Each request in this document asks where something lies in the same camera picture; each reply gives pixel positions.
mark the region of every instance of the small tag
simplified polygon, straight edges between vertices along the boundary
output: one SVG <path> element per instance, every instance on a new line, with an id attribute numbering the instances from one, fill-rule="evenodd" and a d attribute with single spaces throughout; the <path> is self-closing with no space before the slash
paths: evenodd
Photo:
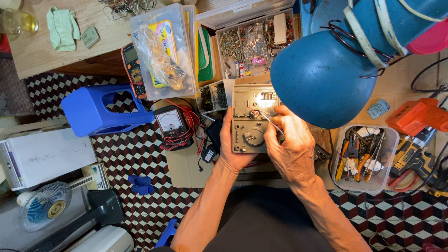
<path id="1" fill-rule="evenodd" d="M 368 110 L 367 113 L 369 113 L 370 117 L 372 119 L 376 119 L 389 111 L 391 106 L 389 106 L 388 102 L 386 102 L 383 99 L 380 99 L 377 103 L 373 104 Z"/>

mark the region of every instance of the battery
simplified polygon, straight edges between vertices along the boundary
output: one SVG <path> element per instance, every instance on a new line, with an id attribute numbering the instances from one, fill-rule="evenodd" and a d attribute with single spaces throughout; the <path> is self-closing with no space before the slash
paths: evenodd
<path id="1" fill-rule="evenodd" d="M 244 65 L 243 65 L 243 62 L 240 62 L 238 67 L 239 67 L 239 75 L 240 75 L 240 77 L 244 77 Z"/>

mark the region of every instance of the orange pliers handle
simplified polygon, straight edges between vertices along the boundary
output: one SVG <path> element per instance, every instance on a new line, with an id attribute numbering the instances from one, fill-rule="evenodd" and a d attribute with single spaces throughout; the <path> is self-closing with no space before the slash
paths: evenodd
<path id="1" fill-rule="evenodd" d="M 340 161 L 339 168 L 337 170 L 336 177 L 335 177 L 336 181 L 339 181 L 340 178 L 342 177 L 342 172 L 344 171 L 344 162 L 345 162 L 345 160 L 347 160 L 347 157 L 345 157 L 345 153 L 347 152 L 348 148 L 349 148 L 349 142 L 347 141 L 347 142 L 345 142 L 344 147 L 342 148 L 342 159 L 343 160 Z"/>

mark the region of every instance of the multimeter dial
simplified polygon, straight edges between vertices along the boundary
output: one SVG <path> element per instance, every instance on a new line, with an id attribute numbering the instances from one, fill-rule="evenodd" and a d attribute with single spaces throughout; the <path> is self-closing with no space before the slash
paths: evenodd
<path id="1" fill-rule="evenodd" d="M 156 118 L 163 133 L 178 130 L 180 127 L 183 127 L 177 109 L 158 114 L 156 115 Z"/>
<path id="2" fill-rule="evenodd" d="M 131 73 L 131 78 L 134 82 L 142 81 L 142 72 L 139 68 L 134 68 Z"/>

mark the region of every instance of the green cloth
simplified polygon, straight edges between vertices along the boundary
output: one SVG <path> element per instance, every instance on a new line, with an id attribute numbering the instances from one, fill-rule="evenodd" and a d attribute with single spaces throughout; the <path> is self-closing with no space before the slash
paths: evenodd
<path id="1" fill-rule="evenodd" d="M 48 10 L 47 24 L 50 40 L 57 52 L 76 50 L 74 39 L 81 39 L 81 33 L 75 19 L 76 15 L 72 10 L 58 10 L 55 6 Z"/>

